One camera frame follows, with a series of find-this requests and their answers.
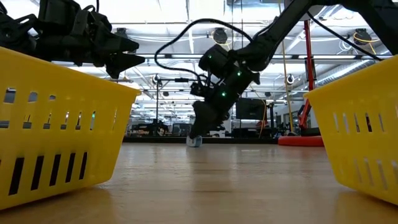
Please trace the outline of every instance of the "ceiling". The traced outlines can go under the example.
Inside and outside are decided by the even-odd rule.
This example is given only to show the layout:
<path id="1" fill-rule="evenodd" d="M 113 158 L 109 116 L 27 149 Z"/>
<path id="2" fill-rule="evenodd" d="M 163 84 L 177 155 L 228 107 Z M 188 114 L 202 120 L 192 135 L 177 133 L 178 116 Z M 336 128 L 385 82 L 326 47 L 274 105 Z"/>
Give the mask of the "ceiling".
<path id="1" fill-rule="evenodd" d="M 39 0 L 1 0 L 7 7 L 9 15 L 13 18 L 22 17 L 26 14 L 36 14 L 39 11 Z M 214 18 L 237 26 L 254 35 L 258 30 L 268 25 L 275 16 L 279 15 L 278 0 L 100 0 L 99 12 L 106 15 L 112 23 L 114 31 L 118 27 L 127 29 L 129 38 L 140 44 L 137 54 L 147 57 L 147 62 L 135 68 L 129 69 L 119 78 L 121 85 L 139 88 L 144 92 L 137 98 L 134 106 L 135 114 L 140 116 L 152 117 L 154 112 L 148 108 L 155 108 L 155 85 L 152 77 L 158 75 L 160 78 L 193 78 L 190 73 L 175 72 L 164 70 L 155 65 L 153 61 L 154 52 L 166 42 L 178 35 L 186 25 L 200 18 Z M 81 7 L 96 4 L 95 0 L 77 0 Z M 318 15 L 322 16 L 324 25 L 333 29 L 340 35 L 352 35 L 357 28 L 365 28 L 377 39 L 370 27 L 363 18 L 355 12 L 351 12 L 341 6 L 324 7 Z M 160 59 L 162 64 L 187 68 L 198 73 L 204 73 L 198 67 L 201 54 L 205 53 L 215 44 L 211 34 L 215 28 L 221 27 L 218 24 L 198 24 L 186 33 L 179 42 L 166 48 L 162 54 L 172 54 L 172 58 Z M 249 42 L 231 30 L 225 29 L 228 34 L 228 46 L 225 49 L 238 49 Z M 311 25 L 312 52 L 316 57 L 316 71 L 319 77 L 328 74 L 328 71 L 338 68 L 341 65 L 349 65 L 356 61 L 347 55 L 356 55 L 341 41 L 332 36 L 329 32 Z M 306 90 L 305 65 L 306 56 L 305 35 L 303 34 L 303 22 L 299 22 L 288 34 L 284 41 L 287 64 L 286 72 L 295 77 L 294 90 Z M 375 42 L 373 47 L 377 54 L 383 54 L 380 49 L 382 43 Z M 278 47 L 272 63 L 261 72 L 261 84 L 253 85 L 257 91 L 248 91 L 244 97 L 258 98 L 267 100 L 278 100 L 278 104 L 284 104 L 284 64 L 282 60 L 282 45 Z M 68 63 L 58 62 L 71 69 L 78 70 L 100 78 L 109 79 L 104 68 L 96 68 L 92 65 L 76 67 Z M 189 95 L 190 83 L 163 82 L 162 91 L 167 91 L 168 96 L 160 94 L 159 100 L 163 103 L 159 114 L 177 115 L 185 117 L 192 114 L 192 99 Z M 266 98 L 265 91 L 274 90 L 270 98 Z M 302 100 L 302 92 L 296 92 L 295 100 Z"/>

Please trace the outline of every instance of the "basket slot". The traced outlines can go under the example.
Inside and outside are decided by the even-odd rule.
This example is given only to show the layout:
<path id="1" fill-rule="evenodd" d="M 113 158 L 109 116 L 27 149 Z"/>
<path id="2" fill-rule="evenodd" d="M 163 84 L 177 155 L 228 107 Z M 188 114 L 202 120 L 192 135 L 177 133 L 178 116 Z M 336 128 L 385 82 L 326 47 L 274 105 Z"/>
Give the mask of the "basket slot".
<path id="1" fill-rule="evenodd" d="M 354 114 L 354 120 L 355 120 L 356 132 L 360 133 L 361 129 L 359 128 L 359 123 L 358 123 L 358 118 L 356 117 L 356 113 Z"/>
<path id="2" fill-rule="evenodd" d="M 29 94 L 29 98 L 27 99 L 28 103 L 33 103 L 37 101 L 37 93 L 36 92 L 31 92 Z"/>
<path id="3" fill-rule="evenodd" d="M 396 161 L 392 161 L 392 168 L 394 170 L 394 174 L 396 175 L 396 181 L 398 184 L 398 164 Z"/>
<path id="4" fill-rule="evenodd" d="M 83 160 L 81 162 L 81 167 L 80 167 L 79 180 L 83 180 L 85 178 L 86 165 L 87 165 L 87 152 L 85 152 L 83 155 Z"/>
<path id="5" fill-rule="evenodd" d="M 381 114 L 379 114 L 379 121 L 380 121 L 381 131 L 384 132 L 383 118 L 381 117 Z"/>
<path id="6" fill-rule="evenodd" d="M 72 172 L 73 172 L 73 165 L 75 164 L 75 157 L 76 157 L 76 153 L 73 152 L 70 154 L 68 170 L 67 170 L 67 178 L 65 179 L 65 183 L 69 183 L 70 180 L 72 179 Z"/>
<path id="7" fill-rule="evenodd" d="M 44 161 L 44 156 L 37 157 L 30 190 L 37 190 L 39 188 L 40 176 L 42 175 L 43 161 Z"/>
<path id="8" fill-rule="evenodd" d="M 10 126 L 10 121 L 0 121 L 0 128 L 8 128 Z"/>
<path id="9" fill-rule="evenodd" d="M 24 121 L 24 124 L 22 125 L 22 128 L 23 128 L 23 129 L 30 129 L 30 128 L 32 128 L 32 122 L 30 122 L 30 115 L 28 115 L 27 120 Z"/>
<path id="10" fill-rule="evenodd" d="M 369 184 L 373 186 L 374 185 L 373 176 L 372 176 L 371 168 L 369 166 L 368 158 L 364 158 L 364 163 L 365 163 L 365 167 L 366 167 L 366 172 L 368 173 L 368 177 L 369 177 Z"/>
<path id="11" fill-rule="evenodd" d="M 366 124 L 368 125 L 368 131 L 372 132 L 372 123 L 368 113 L 365 113 Z"/>
<path id="12" fill-rule="evenodd" d="M 388 190 L 386 176 L 384 175 L 383 164 L 379 159 L 377 160 L 377 166 L 379 167 L 380 178 L 383 183 L 384 190 Z"/>
<path id="13" fill-rule="evenodd" d="M 116 118 L 118 117 L 118 109 L 114 111 L 114 119 L 113 119 L 113 125 L 112 125 L 112 131 L 114 130 L 114 124 L 116 123 Z"/>
<path id="14" fill-rule="evenodd" d="M 356 168 L 356 175 L 358 176 L 358 182 L 362 183 L 361 171 L 359 171 L 358 161 L 356 159 L 354 159 L 354 165 Z"/>
<path id="15" fill-rule="evenodd" d="M 7 88 L 6 94 L 4 95 L 3 102 L 5 102 L 5 103 L 14 103 L 16 94 L 17 94 L 17 90 L 15 90 L 13 88 Z"/>
<path id="16" fill-rule="evenodd" d="M 52 165 L 52 171 L 51 171 L 50 186 L 54 186 L 57 183 L 57 177 L 58 177 L 58 170 L 60 168 L 60 162 L 61 162 L 61 154 L 55 155 L 54 163 Z"/>
<path id="17" fill-rule="evenodd" d="M 61 124 L 61 130 L 66 130 L 69 118 L 69 111 L 65 115 L 65 124 Z"/>
<path id="18" fill-rule="evenodd" d="M 47 120 L 47 123 L 43 124 L 43 129 L 50 129 L 51 128 L 51 113 L 49 114 L 49 118 Z"/>
<path id="19" fill-rule="evenodd" d="M 335 118 L 335 127 L 336 127 L 336 131 L 337 131 L 337 133 L 338 133 L 339 130 L 338 130 L 338 119 L 337 119 L 337 114 L 336 114 L 336 113 L 333 113 L 333 117 Z"/>
<path id="20" fill-rule="evenodd" d="M 344 125 L 346 126 L 346 132 L 347 132 L 347 134 L 349 134 L 347 115 L 345 113 L 343 113 L 343 121 L 344 121 Z"/>
<path id="21" fill-rule="evenodd" d="M 8 195 L 18 193 L 19 182 L 21 181 L 22 169 L 24 167 L 25 158 L 17 158 L 15 160 L 14 172 L 12 173 L 11 185 Z"/>
<path id="22" fill-rule="evenodd" d="M 80 120 L 81 120 L 81 112 L 79 113 L 79 117 L 77 118 L 77 124 L 75 127 L 76 130 L 80 130 Z"/>
<path id="23" fill-rule="evenodd" d="M 90 131 L 94 130 L 94 124 L 95 124 L 95 111 L 93 112 L 93 115 L 91 116 Z"/>

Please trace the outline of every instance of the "computer screen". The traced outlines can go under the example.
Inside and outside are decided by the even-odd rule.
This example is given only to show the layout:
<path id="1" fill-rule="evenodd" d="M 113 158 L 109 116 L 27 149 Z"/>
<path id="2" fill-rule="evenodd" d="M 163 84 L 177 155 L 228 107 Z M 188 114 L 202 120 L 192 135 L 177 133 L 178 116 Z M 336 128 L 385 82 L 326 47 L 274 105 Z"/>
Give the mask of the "computer screen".
<path id="1" fill-rule="evenodd" d="M 259 99 L 240 98 L 239 101 L 236 102 L 237 119 L 262 120 L 264 117 L 264 110 L 264 103 Z"/>

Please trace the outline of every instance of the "black cable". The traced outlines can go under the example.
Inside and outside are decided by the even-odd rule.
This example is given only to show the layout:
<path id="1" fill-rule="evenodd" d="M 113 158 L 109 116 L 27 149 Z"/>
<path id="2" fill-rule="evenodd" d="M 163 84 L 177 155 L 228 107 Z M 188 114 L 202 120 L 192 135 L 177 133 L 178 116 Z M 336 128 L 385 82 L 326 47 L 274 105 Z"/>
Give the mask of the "black cable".
<path id="1" fill-rule="evenodd" d="M 268 26 L 262 28 L 259 32 L 256 32 L 256 34 L 254 34 L 254 36 L 253 36 L 253 40 L 256 40 L 259 35 L 261 35 L 265 31 L 267 31 L 267 29 L 269 29 L 270 26 L 274 24 L 275 20 L 276 19 L 274 19 Z"/>
<path id="2" fill-rule="evenodd" d="M 189 70 L 189 69 L 186 69 L 186 68 L 172 68 L 172 67 L 168 67 L 168 66 L 165 66 L 165 65 L 161 65 L 161 64 L 157 61 L 157 56 L 158 56 L 158 54 L 161 53 L 161 51 L 163 51 L 164 49 L 166 49 L 168 46 L 170 46 L 170 45 L 176 43 L 176 42 L 177 42 L 177 41 L 178 41 L 190 28 L 191 28 L 191 27 L 193 27 L 193 26 L 196 25 L 196 24 L 202 23 L 202 22 L 211 22 L 211 23 L 215 23 L 215 24 L 220 24 L 220 25 L 222 25 L 222 26 L 225 26 L 225 27 L 227 27 L 227 28 L 230 28 L 230 29 L 234 30 L 235 32 L 238 32 L 238 33 L 242 34 L 242 35 L 245 36 L 250 42 L 253 41 L 253 39 L 252 39 L 247 33 L 245 33 L 243 30 L 241 30 L 241 29 L 239 29 L 239 28 L 237 28 L 237 27 L 235 27 L 235 26 L 232 26 L 231 24 L 228 24 L 227 22 L 223 22 L 223 21 L 220 21 L 220 20 L 217 20 L 217 19 L 198 19 L 198 20 L 195 20 L 195 21 L 193 21 L 192 23 L 190 23 L 188 26 L 186 26 L 186 28 L 184 28 L 184 30 L 181 31 L 181 33 L 180 33 L 178 36 L 176 36 L 176 38 L 174 38 L 173 40 L 171 40 L 171 41 L 168 42 L 167 44 L 161 46 L 161 48 L 159 48 L 159 49 L 156 51 L 154 59 L 155 59 L 155 63 L 156 63 L 157 66 L 159 66 L 160 68 L 167 69 L 167 70 L 173 70 L 173 71 L 181 71 L 181 72 L 189 72 L 189 73 L 192 73 L 192 74 L 194 74 L 194 75 L 198 78 L 198 82 L 199 82 L 200 85 L 202 84 L 202 83 L 201 83 L 201 79 L 200 79 L 200 76 L 199 76 L 196 72 L 194 72 L 194 71 L 192 71 L 192 70 Z"/>
<path id="3" fill-rule="evenodd" d="M 329 33 L 335 35 L 336 37 L 338 37 L 340 40 L 344 41 L 345 43 L 347 43 L 348 45 L 352 46 L 353 48 L 355 48 L 356 50 L 366 54 L 367 56 L 373 58 L 374 60 L 378 60 L 378 61 L 382 61 L 381 58 L 379 58 L 378 56 L 371 54 L 369 52 L 367 52 L 366 50 L 363 50 L 362 48 L 358 47 L 357 45 L 355 45 L 354 43 L 352 43 L 351 41 L 348 41 L 347 39 L 345 39 L 344 37 L 342 37 L 341 35 L 339 35 L 338 33 L 336 33 L 335 31 L 329 29 L 327 26 L 323 25 L 321 22 L 319 22 L 316 18 L 314 18 L 312 16 L 311 13 L 307 12 L 308 16 L 316 23 L 318 24 L 320 27 L 324 28 L 325 30 L 327 30 Z"/>
<path id="4" fill-rule="evenodd" d="M 95 7 L 93 6 L 93 5 L 89 5 L 89 6 L 86 6 L 83 10 L 90 10 L 90 9 L 92 9 L 93 11 L 95 11 Z"/>
<path id="5" fill-rule="evenodd" d="M 205 78 L 205 80 L 206 80 L 206 84 L 207 85 L 210 85 L 210 84 L 212 84 L 212 85 L 215 85 L 215 83 L 213 83 L 211 80 L 210 80 L 210 76 L 206 76 L 206 75 L 199 75 L 199 77 L 203 77 L 203 78 Z"/>

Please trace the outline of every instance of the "wire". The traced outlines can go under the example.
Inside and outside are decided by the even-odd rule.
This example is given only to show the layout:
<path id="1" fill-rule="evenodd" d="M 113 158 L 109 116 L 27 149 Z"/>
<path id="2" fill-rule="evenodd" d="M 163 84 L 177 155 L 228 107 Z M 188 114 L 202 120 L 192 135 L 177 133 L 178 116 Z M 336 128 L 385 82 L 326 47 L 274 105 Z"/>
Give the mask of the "wire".
<path id="1" fill-rule="evenodd" d="M 357 38 L 356 37 L 356 34 L 358 34 L 357 32 L 356 33 L 354 33 L 354 39 L 356 39 L 356 40 L 359 40 L 359 41 L 362 41 L 362 42 L 365 42 L 365 43 L 375 43 L 375 42 L 377 42 L 377 41 L 380 41 L 379 39 L 378 40 L 363 40 L 363 39 L 360 39 L 360 38 Z"/>
<path id="2" fill-rule="evenodd" d="M 382 59 L 380 59 L 379 57 L 377 57 L 376 55 L 373 55 L 369 52 L 367 52 L 366 50 L 363 50 L 362 48 L 358 47 L 357 45 L 353 44 L 352 42 L 346 40 L 344 37 L 342 37 L 341 35 L 339 35 L 338 33 L 336 33 L 335 31 L 329 29 L 327 26 L 323 25 L 321 22 L 319 22 L 317 19 L 315 19 L 311 13 L 307 12 L 308 16 L 316 23 L 318 24 L 320 27 L 324 28 L 325 30 L 327 30 L 328 32 L 330 32 L 331 34 L 337 36 L 338 38 L 340 38 L 343 42 L 349 44 L 350 46 L 352 46 L 354 49 L 366 54 L 367 56 L 373 58 L 374 60 L 378 60 L 381 61 Z"/>
<path id="3" fill-rule="evenodd" d="M 376 51 L 374 50 L 372 43 L 369 43 L 369 45 L 371 46 L 373 53 L 376 54 Z"/>
<path id="4" fill-rule="evenodd" d="M 90 10 L 90 9 L 92 9 L 93 11 L 95 11 L 95 7 L 93 6 L 93 5 L 89 5 L 89 6 L 86 6 L 83 10 Z"/>
<path id="5" fill-rule="evenodd" d="M 184 28 L 183 31 L 181 31 L 181 33 L 180 33 L 178 36 L 176 36 L 176 38 L 174 38 L 173 40 L 171 40 L 171 41 L 168 42 L 167 44 L 161 46 L 161 48 L 159 48 L 159 49 L 156 51 L 154 59 L 155 59 L 155 63 L 156 63 L 157 66 L 159 66 L 160 68 L 167 69 L 167 70 L 173 70 L 173 71 L 181 71 L 181 72 L 192 73 L 192 74 L 194 74 L 194 75 L 197 77 L 198 82 L 199 82 L 200 85 L 202 85 L 201 79 L 200 79 L 200 76 L 199 76 L 196 72 L 194 72 L 194 71 L 192 71 L 192 70 L 189 70 L 189 69 L 186 69 L 186 68 L 172 68 L 172 67 L 167 67 L 167 66 L 165 66 L 165 65 L 161 65 L 161 64 L 158 62 L 158 60 L 157 60 L 157 56 L 158 56 L 158 54 L 161 53 L 161 51 L 163 51 L 164 49 L 166 49 L 168 46 L 170 46 L 170 45 L 176 43 L 176 42 L 177 42 L 177 41 L 178 41 L 190 28 L 191 28 L 191 27 L 193 27 L 194 25 L 196 25 L 196 24 L 198 24 L 198 23 L 201 23 L 201 22 L 211 22 L 211 23 L 215 23 L 215 24 L 220 24 L 220 25 L 222 25 L 222 26 L 225 26 L 225 27 L 227 27 L 227 28 L 232 29 L 233 31 L 236 31 L 236 32 L 242 34 L 242 35 L 245 36 L 247 39 L 249 39 L 250 42 L 253 41 L 253 39 L 252 39 L 247 33 L 245 33 L 243 30 L 241 30 L 241 29 L 239 29 L 239 28 L 237 28 L 237 27 L 235 27 L 235 26 L 232 26 L 231 24 L 228 24 L 228 23 L 226 23 L 226 22 L 223 22 L 223 21 L 220 21 L 220 20 L 217 20 L 217 19 L 198 19 L 198 20 L 195 20 L 195 21 L 191 22 L 188 26 L 186 26 L 186 28 Z"/>
<path id="6" fill-rule="evenodd" d="M 275 22 L 275 20 L 272 21 L 268 26 L 262 28 L 259 32 L 256 32 L 256 34 L 254 34 L 254 36 L 253 36 L 253 40 L 256 40 L 257 37 L 258 37 L 259 35 L 261 35 L 263 32 L 265 32 L 268 28 L 270 28 L 270 26 L 273 25 L 274 22 Z"/>
<path id="7" fill-rule="evenodd" d="M 262 134 L 262 129 L 264 128 L 264 122 L 266 120 L 266 114 L 267 114 L 267 103 L 259 96 L 259 94 L 254 90 L 254 88 L 249 85 L 250 88 L 254 91 L 254 93 L 257 95 L 257 97 L 262 101 L 262 103 L 264 104 L 264 114 L 262 115 L 262 122 L 261 122 L 261 130 L 260 130 L 260 135 L 259 138 L 261 138 L 261 134 Z"/>

